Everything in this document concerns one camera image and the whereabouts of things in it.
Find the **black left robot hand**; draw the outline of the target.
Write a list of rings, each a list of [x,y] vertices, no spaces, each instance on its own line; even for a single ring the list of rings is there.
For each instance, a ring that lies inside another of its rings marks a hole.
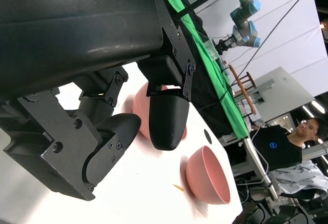
[[[185,130],[195,60],[164,0],[1,0],[5,152],[54,192],[93,200],[141,119],[114,114],[137,63],[156,149]]]

